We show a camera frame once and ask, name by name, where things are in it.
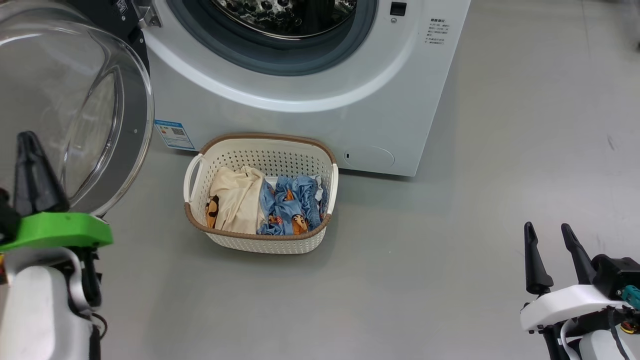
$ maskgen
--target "blue and white sticker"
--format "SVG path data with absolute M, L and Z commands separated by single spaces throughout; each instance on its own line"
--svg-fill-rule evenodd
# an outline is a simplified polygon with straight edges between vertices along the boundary
M 195 150 L 181 123 L 155 119 L 154 124 L 167 146 L 174 149 Z

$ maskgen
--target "brown basket rim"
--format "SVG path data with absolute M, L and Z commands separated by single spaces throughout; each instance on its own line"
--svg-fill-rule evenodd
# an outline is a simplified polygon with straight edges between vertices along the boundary
M 329 156 L 332 164 L 336 163 L 335 156 L 333 155 L 331 150 L 329 150 L 327 146 L 325 146 L 323 143 L 317 140 L 313 140 L 309 138 L 301 138 L 298 136 L 291 136 L 291 135 L 276 135 L 276 134 L 261 134 L 261 133 L 236 133 L 236 134 L 227 134 L 227 135 L 218 136 L 217 138 L 206 143 L 200 150 L 200 154 L 204 155 L 213 145 L 216 145 L 219 142 L 222 142 L 225 140 L 232 140 L 232 139 L 285 140 L 289 142 L 307 143 L 309 145 L 313 145 L 322 149 Z M 191 212 L 191 205 L 188 202 L 184 203 L 184 212 L 186 213 L 187 219 L 189 219 L 189 222 L 191 222 L 191 225 L 193 225 L 196 229 L 202 231 L 203 233 L 215 234 L 220 236 L 228 236 L 229 238 L 237 238 L 237 239 L 245 239 L 245 240 L 264 240 L 264 241 L 306 240 L 319 234 L 327 226 L 327 224 L 329 224 L 329 221 L 331 220 L 331 214 L 326 214 L 324 216 L 324 220 L 322 221 L 322 223 L 320 223 L 320 226 L 316 227 L 313 231 L 305 234 L 259 235 L 259 234 L 244 234 L 244 233 L 234 233 L 232 231 L 209 229 L 208 227 L 196 221 L 195 217 L 193 217 L 193 213 Z

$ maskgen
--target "beige cloth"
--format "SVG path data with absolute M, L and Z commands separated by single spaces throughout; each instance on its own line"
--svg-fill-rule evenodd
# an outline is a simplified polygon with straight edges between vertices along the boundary
M 255 234 L 266 223 L 260 209 L 262 179 L 264 174 L 252 167 L 235 172 L 227 167 L 218 170 L 209 192 L 219 198 L 216 229 Z

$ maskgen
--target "door hinge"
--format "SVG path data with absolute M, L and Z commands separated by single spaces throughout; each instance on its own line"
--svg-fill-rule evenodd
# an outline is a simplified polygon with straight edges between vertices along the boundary
M 141 29 L 149 26 L 162 28 L 153 0 L 132 0 L 132 3 L 136 14 L 138 14 L 138 25 Z

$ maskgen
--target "washing machine door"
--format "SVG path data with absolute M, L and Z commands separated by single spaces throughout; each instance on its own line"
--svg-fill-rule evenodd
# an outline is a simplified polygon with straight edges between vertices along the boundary
M 0 187 L 13 191 L 16 135 L 34 131 L 72 211 L 94 215 L 130 187 L 154 118 L 136 52 L 69 4 L 43 0 L 0 0 L 0 109 Z

